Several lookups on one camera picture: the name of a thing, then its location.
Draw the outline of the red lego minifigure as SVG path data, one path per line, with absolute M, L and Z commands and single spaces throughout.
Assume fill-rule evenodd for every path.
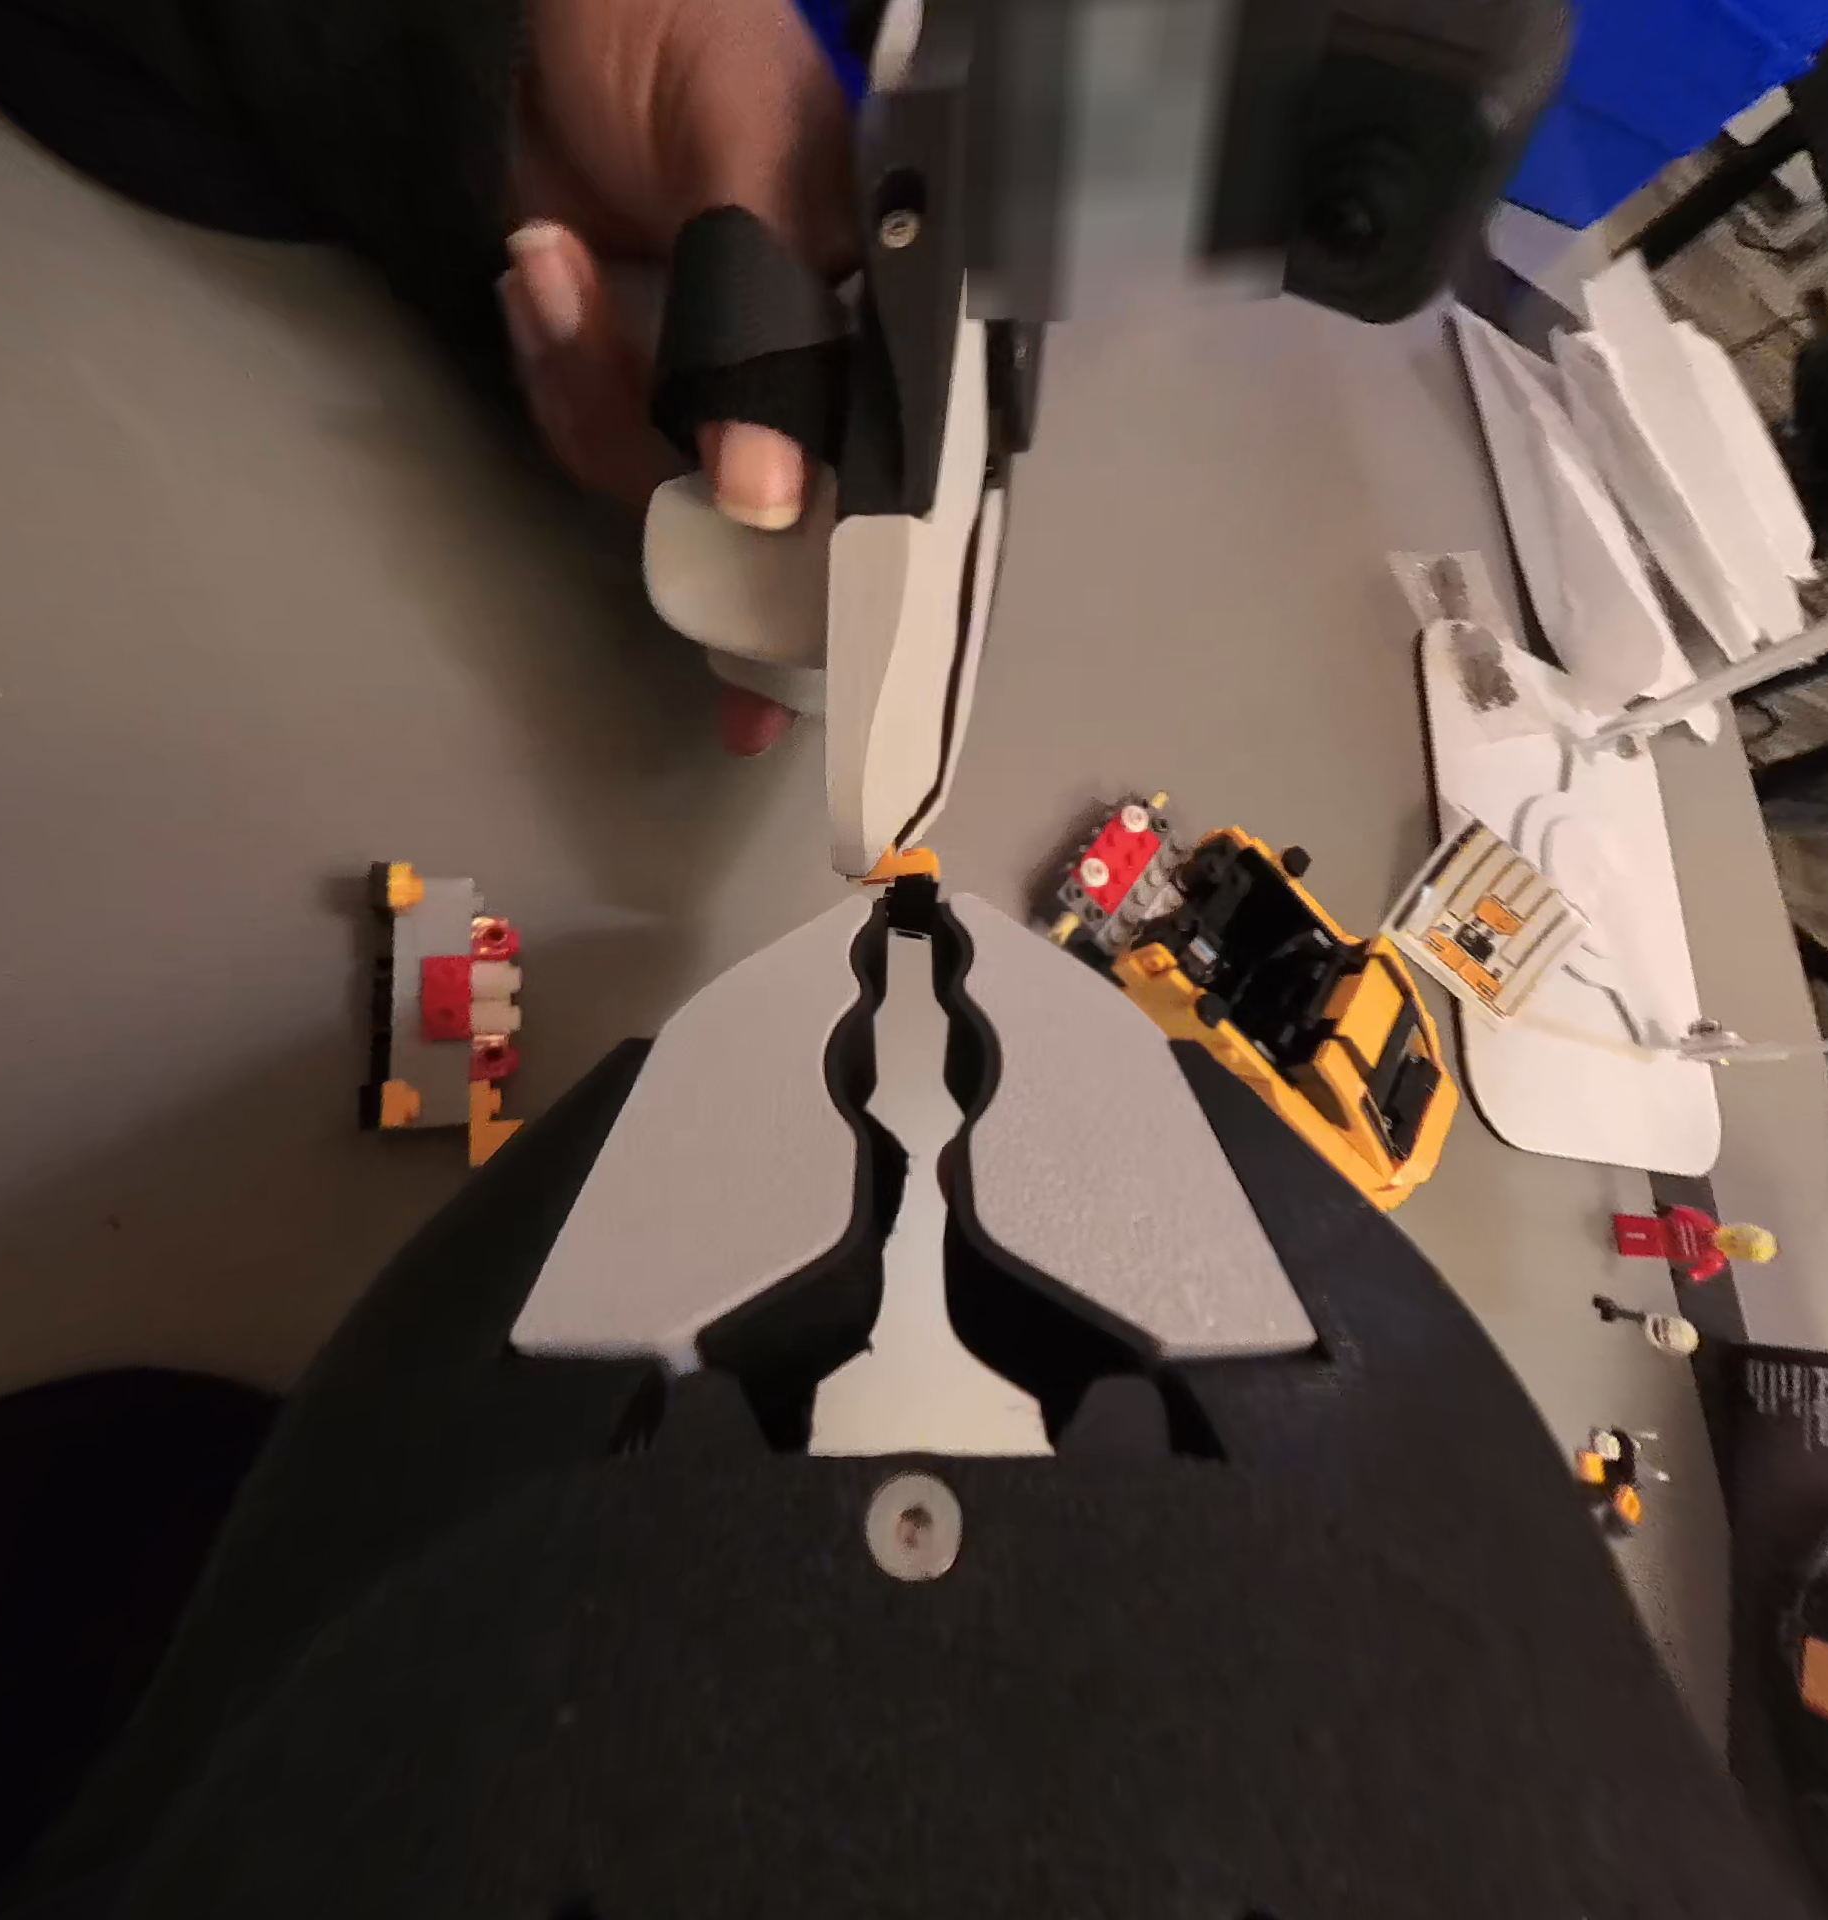
M 1614 1214 L 1609 1231 L 1620 1258 L 1662 1260 L 1684 1285 L 1708 1285 L 1740 1264 L 1779 1258 L 1779 1242 L 1766 1229 L 1721 1222 L 1684 1205 L 1656 1214 Z

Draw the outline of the metal rod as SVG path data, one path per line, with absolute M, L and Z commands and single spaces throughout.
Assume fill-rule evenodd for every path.
M 1595 733 L 1575 737 L 1572 749 L 1581 758 L 1595 758 L 1616 751 L 1621 739 L 1665 733 L 1670 726 L 1693 718 L 1701 708 L 1729 704 L 1768 682 L 1802 677 L 1825 660 L 1828 617 L 1795 636 L 1768 646 L 1747 660 L 1736 660 L 1716 673 L 1701 675 L 1679 691 L 1626 708 Z
M 1681 1063 L 1708 1068 L 1782 1065 L 1802 1058 L 1828 1058 L 1828 1038 L 1791 1042 L 1749 1042 L 1716 1021 L 1696 1021 L 1679 1036 L 1665 1036 L 1656 1024 L 1639 1038 L 1605 1034 L 1572 1021 L 1523 1018 L 1520 1030 L 1545 1039 L 1592 1048 L 1635 1063 Z

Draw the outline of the person's left hand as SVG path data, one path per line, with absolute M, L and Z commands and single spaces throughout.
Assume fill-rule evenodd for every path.
M 831 284 L 854 270 L 850 133 L 792 5 L 530 7 L 497 293 L 524 408 L 578 492 L 639 520 L 689 467 L 652 420 L 636 330 L 688 221 L 740 207 Z

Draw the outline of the lego instruction booklet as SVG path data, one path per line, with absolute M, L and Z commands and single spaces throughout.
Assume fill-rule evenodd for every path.
M 1515 1021 L 1577 955 L 1585 914 L 1492 828 L 1464 814 L 1382 919 L 1392 947 L 1485 1021 Z

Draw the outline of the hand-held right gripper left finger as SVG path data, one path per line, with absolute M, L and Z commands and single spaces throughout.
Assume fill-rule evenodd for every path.
M 662 1024 L 509 1330 L 522 1356 L 729 1377 L 804 1451 L 869 1348 L 908 1155 L 872 1115 L 883 899 L 853 899 Z

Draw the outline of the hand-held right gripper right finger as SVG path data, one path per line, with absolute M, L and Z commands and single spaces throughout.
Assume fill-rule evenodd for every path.
M 1188 1372 L 1318 1334 L 1169 1046 L 1060 947 L 940 904 L 950 1330 L 1030 1397 L 1051 1450 L 1138 1418 L 1217 1450 Z

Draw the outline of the person's left forearm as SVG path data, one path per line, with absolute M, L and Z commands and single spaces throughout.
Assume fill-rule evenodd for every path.
M 0 3 L 0 112 L 150 211 L 457 270 L 504 229 L 526 5 Z

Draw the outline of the yellow lego car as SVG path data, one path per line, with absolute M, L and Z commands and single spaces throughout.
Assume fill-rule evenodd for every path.
M 1187 836 L 1164 794 L 1136 795 L 1047 865 L 1037 919 L 1395 1214 L 1435 1172 L 1456 1091 L 1395 945 L 1339 926 L 1304 887 L 1306 865 L 1238 828 Z

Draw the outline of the red white lego assembly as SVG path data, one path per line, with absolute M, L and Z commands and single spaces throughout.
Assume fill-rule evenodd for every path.
M 369 906 L 360 1128 L 457 1136 L 480 1171 L 522 1125 L 504 1111 L 521 1065 L 521 935 L 468 877 L 426 877 L 406 859 L 370 866 Z

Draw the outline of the black desk leg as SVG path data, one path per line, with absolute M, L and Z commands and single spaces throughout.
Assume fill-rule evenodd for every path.
M 1744 143 L 1723 136 L 1711 171 L 1632 239 L 1616 243 L 1612 253 L 1635 252 L 1648 268 L 1662 268 L 1797 156 L 1809 160 L 1828 214 L 1828 45 L 1785 87 L 1785 94 L 1787 109 L 1766 131 Z

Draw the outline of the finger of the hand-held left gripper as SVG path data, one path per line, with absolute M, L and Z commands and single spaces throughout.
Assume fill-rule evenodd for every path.
M 918 839 L 950 779 L 967 508 L 837 522 L 827 582 L 831 859 L 865 877 Z
M 900 851 L 926 842 L 973 721 L 1007 508 L 1007 325 L 963 320 L 931 511 L 908 533 L 900 605 Z

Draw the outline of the dark lego box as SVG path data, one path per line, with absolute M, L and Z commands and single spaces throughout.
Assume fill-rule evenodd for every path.
M 1727 1521 L 1727 1757 L 1828 1840 L 1828 1350 L 1727 1342 L 1708 1427 Z

